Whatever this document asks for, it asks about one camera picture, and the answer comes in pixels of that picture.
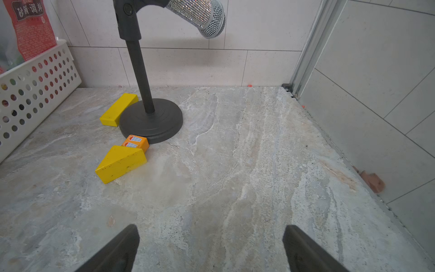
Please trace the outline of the red seasoning packet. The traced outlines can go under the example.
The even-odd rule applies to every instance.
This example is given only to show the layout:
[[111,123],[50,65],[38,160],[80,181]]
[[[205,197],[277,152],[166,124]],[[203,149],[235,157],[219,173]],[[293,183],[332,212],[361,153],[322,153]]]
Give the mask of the red seasoning packet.
[[18,51],[25,61],[57,45],[43,1],[11,1],[7,7],[17,36]]

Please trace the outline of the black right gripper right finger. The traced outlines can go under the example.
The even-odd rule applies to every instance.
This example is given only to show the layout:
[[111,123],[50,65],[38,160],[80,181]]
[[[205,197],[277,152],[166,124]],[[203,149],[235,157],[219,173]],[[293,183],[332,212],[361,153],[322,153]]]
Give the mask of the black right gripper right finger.
[[291,272],[349,272],[296,225],[288,225],[283,244]]

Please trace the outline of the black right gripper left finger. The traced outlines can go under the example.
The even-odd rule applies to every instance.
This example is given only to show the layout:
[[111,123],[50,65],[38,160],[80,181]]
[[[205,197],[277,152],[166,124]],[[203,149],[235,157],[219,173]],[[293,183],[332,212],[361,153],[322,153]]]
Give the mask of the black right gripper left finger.
[[76,272],[131,272],[139,242],[137,226],[129,224]]

